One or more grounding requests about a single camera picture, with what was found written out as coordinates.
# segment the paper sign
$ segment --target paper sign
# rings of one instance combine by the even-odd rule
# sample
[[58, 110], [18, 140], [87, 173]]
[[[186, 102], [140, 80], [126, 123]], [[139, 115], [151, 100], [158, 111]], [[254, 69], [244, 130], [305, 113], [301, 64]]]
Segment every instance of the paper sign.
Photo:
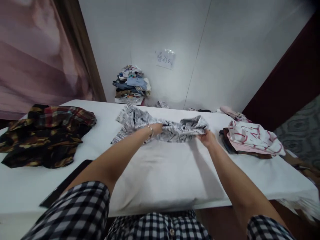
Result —
[[156, 58], [157, 66], [173, 70], [173, 64], [175, 59], [174, 51], [171, 51], [170, 49], [156, 51]]

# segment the pink curtain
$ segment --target pink curtain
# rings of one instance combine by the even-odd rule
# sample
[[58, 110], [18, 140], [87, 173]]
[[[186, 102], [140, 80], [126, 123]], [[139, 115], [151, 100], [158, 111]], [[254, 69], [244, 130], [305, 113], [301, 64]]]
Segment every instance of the pink curtain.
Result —
[[72, 99], [93, 94], [53, 0], [1, 0], [0, 119], [18, 120], [35, 103]]

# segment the newspaper print fabric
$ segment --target newspaper print fabric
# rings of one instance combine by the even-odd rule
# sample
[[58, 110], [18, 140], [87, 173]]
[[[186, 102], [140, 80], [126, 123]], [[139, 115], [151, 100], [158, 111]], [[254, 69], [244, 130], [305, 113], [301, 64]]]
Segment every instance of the newspaper print fabric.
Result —
[[165, 142], [188, 142], [196, 135], [205, 133], [209, 128], [207, 121], [201, 116], [191, 119], [182, 119], [180, 123], [153, 118], [148, 112], [144, 112], [131, 104], [120, 112], [116, 119], [123, 125], [123, 128], [112, 140], [112, 144], [119, 142], [126, 136], [150, 124], [163, 124], [162, 133], [154, 136], [152, 139], [158, 139]]

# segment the gray patterned carpet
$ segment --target gray patterned carpet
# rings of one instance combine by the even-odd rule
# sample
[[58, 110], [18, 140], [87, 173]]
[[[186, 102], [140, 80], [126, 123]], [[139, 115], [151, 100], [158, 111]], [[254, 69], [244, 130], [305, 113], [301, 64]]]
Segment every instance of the gray patterned carpet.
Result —
[[320, 170], [320, 95], [274, 133], [285, 148]]

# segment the forearm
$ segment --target forearm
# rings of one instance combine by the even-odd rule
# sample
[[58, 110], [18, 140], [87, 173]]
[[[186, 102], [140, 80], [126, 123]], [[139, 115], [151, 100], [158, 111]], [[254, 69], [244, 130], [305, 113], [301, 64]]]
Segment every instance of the forearm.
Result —
[[144, 141], [149, 138], [151, 133], [152, 131], [148, 127], [136, 131], [106, 150], [95, 162], [104, 168], [110, 180], [116, 182], [133, 155]]
[[247, 223], [254, 215], [271, 217], [285, 226], [278, 212], [264, 194], [230, 159], [217, 141], [211, 144], [208, 150], [243, 230], [246, 231]]
[[83, 182], [100, 181], [108, 187], [110, 194], [112, 194], [118, 178], [151, 133], [151, 129], [145, 127], [112, 145], [95, 161], [90, 163], [65, 191]]

